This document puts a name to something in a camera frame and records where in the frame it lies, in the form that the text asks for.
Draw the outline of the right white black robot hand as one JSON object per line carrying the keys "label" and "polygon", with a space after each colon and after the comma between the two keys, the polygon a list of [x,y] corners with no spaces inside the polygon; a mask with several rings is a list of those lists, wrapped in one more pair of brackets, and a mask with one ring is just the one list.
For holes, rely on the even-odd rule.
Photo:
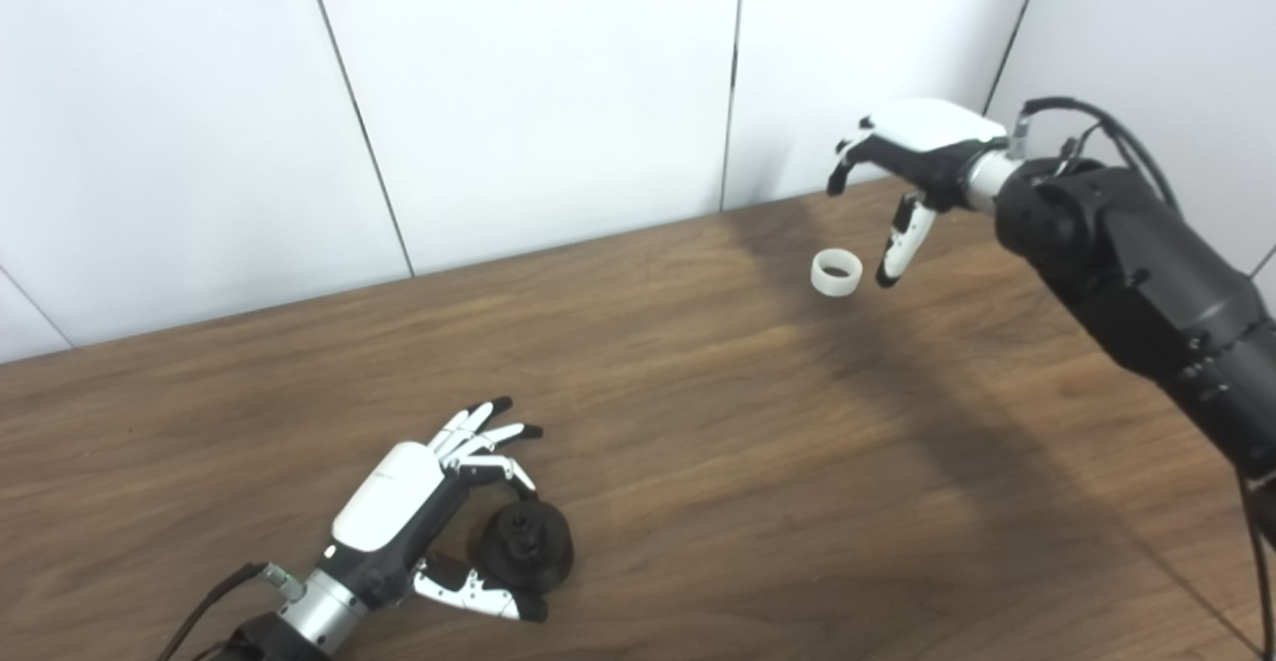
{"label": "right white black robot hand", "polygon": [[835,145],[829,197],[843,194],[849,174],[874,165],[911,185],[889,221],[877,283],[893,287],[928,239],[938,214],[966,208],[994,214],[997,197],[1014,168],[1003,126],[948,101],[889,103],[857,123],[855,134]]}

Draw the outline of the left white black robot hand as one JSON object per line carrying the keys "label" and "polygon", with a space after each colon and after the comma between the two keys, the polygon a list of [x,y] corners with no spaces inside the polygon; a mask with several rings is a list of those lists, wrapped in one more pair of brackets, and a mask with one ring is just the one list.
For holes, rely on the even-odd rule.
{"label": "left white black robot hand", "polygon": [[542,427],[524,422],[487,427],[510,406],[508,397],[472,405],[456,412],[429,442],[392,447],[336,516],[318,570],[369,611],[419,593],[484,615],[544,623],[547,604],[542,598],[487,578],[468,561],[433,553],[433,544],[473,487],[507,484],[519,500],[537,500],[530,475],[499,450],[516,440],[541,438]]}

